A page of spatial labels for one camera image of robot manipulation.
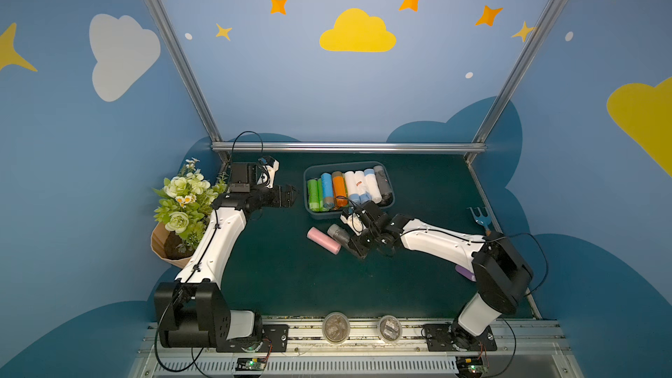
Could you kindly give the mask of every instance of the black cable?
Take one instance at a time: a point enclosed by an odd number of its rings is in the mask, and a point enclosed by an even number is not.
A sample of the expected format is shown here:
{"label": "black cable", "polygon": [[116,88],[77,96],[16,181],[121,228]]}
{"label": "black cable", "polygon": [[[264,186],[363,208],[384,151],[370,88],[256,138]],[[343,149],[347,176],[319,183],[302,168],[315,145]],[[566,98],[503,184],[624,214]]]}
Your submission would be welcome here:
{"label": "black cable", "polygon": [[260,136],[256,131],[245,130],[245,131],[243,131],[241,134],[239,134],[238,136],[236,136],[235,139],[233,139],[233,144],[231,145],[231,157],[229,158],[229,165],[231,165],[231,158],[233,158],[233,149],[236,147],[236,142],[238,141],[238,138],[240,138],[240,136],[242,136],[242,135],[244,135],[244,134],[246,134],[246,133],[252,133],[252,134],[256,134],[256,135],[257,135],[257,137],[259,138],[259,141],[261,142],[261,152],[259,153],[259,157],[260,157],[260,158],[261,158],[261,157],[262,157],[262,158],[264,157],[264,140],[261,138],[261,136]]}
{"label": "black cable", "polygon": [[[217,210],[214,211],[214,221],[215,221],[215,230],[220,229],[220,226],[219,226],[219,216],[217,215]],[[206,255],[206,252],[208,252],[208,248],[210,248],[210,244],[212,243],[212,240],[214,239],[214,234],[215,234],[215,232],[216,232],[216,231],[213,231],[213,232],[212,232],[212,235],[211,235],[211,237],[210,237],[210,240],[208,241],[208,245],[206,245],[205,250],[203,251],[203,253],[201,253],[201,257],[198,259],[198,263],[196,263],[196,264],[194,265],[194,267],[191,268],[191,274],[189,275],[189,277],[187,278],[187,280],[185,280],[184,282],[181,282],[181,283],[180,283],[180,288],[177,290],[177,296],[175,296],[175,297],[173,298],[173,300],[171,301],[171,303],[169,303],[169,304],[166,306],[166,308],[163,310],[163,314],[161,315],[161,318],[159,319],[159,322],[156,324],[156,333],[154,334],[154,356],[156,357],[156,361],[159,363],[159,365],[160,365],[162,368],[164,368],[166,371],[169,371],[169,372],[182,372],[182,371],[186,371],[187,369],[189,369],[189,367],[191,367],[192,365],[195,365],[195,364],[196,364],[196,360],[197,360],[198,357],[201,355],[201,353],[203,353],[203,348],[201,348],[201,350],[198,352],[198,355],[196,356],[196,358],[194,359],[194,361],[191,362],[189,365],[185,366],[185,367],[182,368],[182,369],[170,369],[168,366],[165,366],[165,365],[163,364],[163,362],[161,362],[161,359],[159,358],[159,348],[158,348],[157,345],[158,345],[158,340],[159,340],[159,329],[161,328],[161,322],[163,321],[164,316],[165,316],[166,313],[168,312],[168,308],[170,308],[170,306],[173,305],[175,302],[177,302],[177,301],[179,301],[180,299],[182,299],[182,295],[183,295],[183,293],[182,293],[182,289],[184,288],[184,285],[185,285],[186,283],[189,282],[189,280],[195,275],[195,273],[196,273],[197,271],[200,271],[200,270],[201,270],[201,268],[200,268],[201,262],[203,261],[203,257]]]}
{"label": "black cable", "polygon": [[529,235],[530,237],[532,237],[532,239],[534,239],[534,242],[537,243],[537,247],[539,247],[539,250],[542,252],[542,256],[544,256],[544,262],[546,263],[546,272],[544,273],[544,277],[542,278],[542,281],[539,282],[539,284],[536,285],[533,290],[531,290],[530,292],[527,292],[525,294],[525,297],[527,297],[527,296],[531,295],[533,291],[536,291],[537,289],[539,289],[541,287],[541,285],[543,285],[544,282],[546,281],[546,278],[548,277],[548,258],[546,257],[546,253],[544,252],[544,249],[542,248],[541,244],[539,244],[539,241],[537,240],[537,238],[534,235],[532,235],[531,233],[528,233],[528,232],[521,232],[521,233],[517,233],[516,235],[512,235],[512,237],[520,236],[520,235]]}
{"label": "black cable", "polygon": [[208,374],[206,374],[205,372],[201,371],[201,368],[199,368],[199,367],[198,367],[198,364],[196,363],[196,359],[198,359],[198,357],[195,357],[195,358],[194,358],[194,348],[192,347],[192,348],[191,348],[191,360],[194,362],[194,366],[196,367],[196,369],[198,370],[198,372],[201,373],[201,375],[203,375],[203,376],[206,377],[206,378],[212,378],[210,375],[208,375]]}
{"label": "black cable", "polygon": [[449,233],[449,232],[446,232],[446,231],[443,231],[443,230],[433,230],[433,229],[431,229],[431,228],[424,228],[424,227],[423,227],[423,228],[422,228],[422,227],[419,227],[419,228],[417,228],[417,229],[415,229],[415,230],[404,231],[404,233],[402,233],[402,234],[399,235],[399,238],[403,237],[403,236],[406,235],[407,233],[410,233],[410,232],[417,232],[417,231],[441,232],[441,233],[444,233],[444,234],[449,235],[449,236],[451,236],[451,237],[454,237],[454,238],[457,238],[457,239],[461,239],[462,241],[471,242],[471,243],[473,243],[473,244],[485,244],[485,243],[487,243],[487,242],[496,242],[496,241],[499,241],[500,239],[507,238],[506,236],[503,236],[503,237],[500,237],[500,238],[498,238],[498,239],[493,239],[493,240],[491,240],[491,241],[473,241],[473,240],[471,240],[471,239],[466,239],[466,238],[463,238],[463,237],[461,237],[461,236],[453,235],[452,233]]}
{"label": "black cable", "polygon": [[357,203],[353,202],[352,200],[350,200],[349,198],[345,197],[345,196],[336,196],[336,198],[343,198],[343,199],[347,200],[350,203],[350,206],[352,206],[352,209],[353,209],[352,216],[357,216],[357,219],[359,219],[359,222],[362,224],[362,230],[357,231],[357,230],[355,230],[355,221],[353,221],[352,222],[352,230],[355,231],[357,234],[364,232],[364,230],[366,228],[364,227],[364,224],[362,223],[362,219],[360,219],[359,215],[357,213],[355,213],[355,210],[357,209],[357,207],[359,207],[359,205]]}
{"label": "black cable", "polygon": [[[241,134],[236,136],[235,139],[233,139],[233,144],[231,145],[231,153],[229,154],[229,170],[231,170],[231,164],[232,164],[232,161],[233,161],[233,149],[236,148],[236,142],[238,142],[238,139],[240,138],[240,136],[242,136],[246,133],[252,133],[252,134],[257,135],[257,137],[259,138],[259,141],[261,142],[261,152],[259,153],[259,159],[257,161],[259,162],[259,166],[261,167],[263,172],[266,174],[266,181],[264,181],[264,183],[262,185],[267,186],[271,182],[271,174],[268,172],[268,169],[266,169],[265,164],[262,162],[262,160],[265,161],[265,159],[264,159],[264,140],[261,138],[261,136],[256,131],[252,131],[252,130],[243,131]],[[229,191],[230,187],[231,187],[231,183],[229,183],[227,185],[226,192]]]}
{"label": "black cable", "polygon": [[518,341],[516,340],[516,333],[513,332],[513,328],[511,328],[511,324],[507,320],[504,320],[502,318],[502,321],[506,323],[506,325],[509,327],[509,330],[511,331],[511,334],[513,334],[513,353],[511,353],[511,358],[509,359],[509,363],[504,366],[504,369],[501,370],[501,372],[496,373],[494,375],[488,375],[487,377],[483,378],[495,378],[500,376],[501,374],[505,373],[509,366],[511,365],[511,362],[513,362],[513,357],[516,356],[516,347],[518,346]]}

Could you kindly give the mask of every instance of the mounting plate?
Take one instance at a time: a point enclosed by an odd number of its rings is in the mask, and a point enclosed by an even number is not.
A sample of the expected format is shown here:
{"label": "mounting plate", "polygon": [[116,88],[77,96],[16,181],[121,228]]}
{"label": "mounting plate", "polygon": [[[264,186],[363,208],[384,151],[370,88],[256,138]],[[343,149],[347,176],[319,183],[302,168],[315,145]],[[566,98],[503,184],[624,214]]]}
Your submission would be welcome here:
{"label": "mounting plate", "polygon": [[[425,324],[423,325],[422,334],[427,340],[427,349],[430,352],[459,352],[452,344],[450,324],[448,323]],[[485,350],[490,352],[496,351],[497,343],[495,343],[494,338],[491,340],[489,336],[492,336],[490,325],[485,328],[485,331],[480,336],[476,337],[477,341],[467,350],[472,352],[480,351],[481,346],[478,342],[481,342]]]}
{"label": "mounting plate", "polygon": [[[268,339],[273,343],[273,352],[286,352],[287,351],[287,332],[289,331],[289,325],[287,324],[265,324],[262,330],[262,336],[264,339]],[[218,352],[223,353],[243,353],[247,347],[246,344],[241,344],[233,340],[227,340],[227,345],[223,350],[218,350]],[[261,341],[261,346],[256,349],[253,353],[266,353],[268,352],[268,342],[265,340]]]}

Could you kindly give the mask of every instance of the plastic container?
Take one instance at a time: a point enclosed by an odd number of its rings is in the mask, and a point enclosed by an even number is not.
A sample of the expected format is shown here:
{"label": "plastic container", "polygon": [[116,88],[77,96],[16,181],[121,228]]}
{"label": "plastic container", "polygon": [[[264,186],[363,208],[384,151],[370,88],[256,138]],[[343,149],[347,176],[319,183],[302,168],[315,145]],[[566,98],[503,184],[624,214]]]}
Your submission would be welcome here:
{"label": "plastic container", "polygon": [[392,344],[398,342],[399,339],[401,339],[403,327],[396,317],[393,317],[392,315],[385,315],[378,322],[377,331],[378,337],[380,337],[383,342]]}
{"label": "plastic container", "polygon": [[350,337],[350,321],[345,314],[332,312],[322,321],[322,335],[332,344],[343,343]]}
{"label": "plastic container", "polygon": [[320,178],[325,172],[330,174],[334,171],[364,171],[366,168],[373,168],[375,165],[382,165],[382,168],[385,170],[385,176],[390,184],[390,189],[392,189],[392,202],[387,206],[379,206],[381,209],[389,209],[394,205],[394,189],[392,188],[392,181],[390,180],[390,174],[387,172],[385,165],[381,164],[378,161],[364,161],[364,162],[344,162],[342,164],[327,164],[327,165],[313,165],[309,166],[306,171],[303,172],[303,206],[306,208],[308,213],[313,219],[337,219],[343,213],[341,210],[329,211],[329,212],[314,212],[308,207],[308,180]]}

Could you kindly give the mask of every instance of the metal bar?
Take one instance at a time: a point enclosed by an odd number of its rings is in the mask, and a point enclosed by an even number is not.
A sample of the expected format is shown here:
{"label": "metal bar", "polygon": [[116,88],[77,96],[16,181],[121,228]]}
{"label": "metal bar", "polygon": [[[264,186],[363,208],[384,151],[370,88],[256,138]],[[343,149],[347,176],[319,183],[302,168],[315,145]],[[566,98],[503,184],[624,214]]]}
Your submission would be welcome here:
{"label": "metal bar", "polygon": [[[532,63],[532,60],[534,60],[534,56],[539,52],[541,45],[548,36],[551,28],[553,28],[553,24],[558,19],[565,4],[567,4],[567,0],[549,0],[546,4],[541,16],[537,20],[536,28],[532,31],[532,37],[525,42],[523,50],[518,56],[516,63],[514,63],[513,69],[511,69],[511,72],[509,73],[509,77],[504,82],[504,85],[495,98],[495,101],[492,103],[485,119],[478,128],[473,140],[474,143],[485,143],[485,139],[488,138],[492,128],[495,126],[495,123],[501,116],[504,108],[509,103],[518,84]],[[475,154],[467,155],[467,162],[471,162],[475,157]]]}
{"label": "metal bar", "polygon": [[[469,172],[471,173],[471,178],[474,180],[474,183],[476,184],[478,193],[479,195],[481,195],[481,198],[483,199],[485,209],[487,209],[488,213],[490,214],[490,218],[492,220],[492,226],[495,227],[495,231],[504,233],[502,232],[502,228],[499,226],[497,217],[495,216],[495,213],[492,210],[492,206],[490,206],[490,201],[488,201],[488,197],[485,195],[485,190],[483,190],[483,186],[481,186],[481,181],[479,181],[478,176],[476,175],[476,171],[474,171],[474,167],[469,161],[467,161],[466,165],[469,168]],[[536,318],[537,320],[541,320],[543,318],[542,313],[539,312],[539,307],[537,306],[537,303],[534,301],[532,295],[528,295],[526,298],[527,302],[530,304],[530,309],[532,310],[532,315],[534,315],[534,318]]]}
{"label": "metal bar", "polygon": [[[231,151],[233,142],[214,141],[212,150],[215,152]],[[384,152],[387,154],[466,154],[485,152],[484,143],[338,143],[338,142],[265,142],[264,149],[274,152],[355,152],[369,154]],[[236,143],[236,151],[259,152],[259,142],[245,141]]]}
{"label": "metal bar", "polygon": [[147,4],[149,13],[151,13],[156,22],[156,27],[159,29],[163,42],[173,58],[175,67],[180,73],[182,82],[184,82],[184,86],[187,88],[187,92],[189,92],[189,96],[194,102],[194,106],[203,121],[203,125],[206,127],[208,135],[210,135],[212,141],[222,141],[222,137],[217,129],[217,123],[210,112],[210,107],[206,102],[206,98],[203,96],[203,92],[200,87],[198,87],[196,77],[194,76],[189,61],[180,46],[180,42],[177,39],[175,30],[173,29],[170,19],[168,18],[168,13],[166,13],[161,0],[145,0],[145,4]]}

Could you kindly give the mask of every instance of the yellow cloud painting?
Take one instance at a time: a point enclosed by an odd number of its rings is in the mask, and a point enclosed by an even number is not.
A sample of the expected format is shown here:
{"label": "yellow cloud painting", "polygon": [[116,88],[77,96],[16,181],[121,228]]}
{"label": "yellow cloud painting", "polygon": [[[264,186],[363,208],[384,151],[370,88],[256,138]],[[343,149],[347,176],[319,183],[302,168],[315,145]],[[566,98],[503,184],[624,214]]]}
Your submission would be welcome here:
{"label": "yellow cloud painting", "polygon": [[621,86],[609,97],[607,111],[618,127],[672,176],[672,78],[656,87]]}
{"label": "yellow cloud painting", "polygon": [[382,52],[396,43],[397,38],[387,31],[382,19],[356,8],[340,14],[333,29],[320,37],[320,46],[328,51]]}

